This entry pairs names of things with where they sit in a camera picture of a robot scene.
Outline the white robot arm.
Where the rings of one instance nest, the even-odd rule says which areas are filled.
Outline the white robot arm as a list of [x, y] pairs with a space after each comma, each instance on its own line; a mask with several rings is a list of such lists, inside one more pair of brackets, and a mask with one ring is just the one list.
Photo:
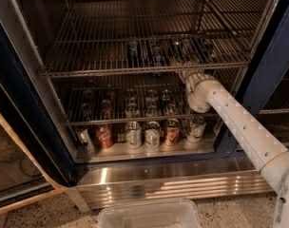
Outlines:
[[178, 67], [189, 107], [216, 110], [246, 156], [277, 193], [273, 228], [289, 228], [289, 150], [213, 76], [193, 65]]

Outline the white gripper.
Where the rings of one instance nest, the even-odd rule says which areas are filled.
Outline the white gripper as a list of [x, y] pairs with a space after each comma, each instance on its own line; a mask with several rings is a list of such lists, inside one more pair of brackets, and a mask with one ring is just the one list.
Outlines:
[[216, 79], [213, 76], [206, 74], [203, 69], [183, 68], [184, 66], [191, 65], [192, 63], [190, 61], [178, 62], [178, 75], [185, 86], [186, 94], [198, 94], [203, 86], [216, 82]]

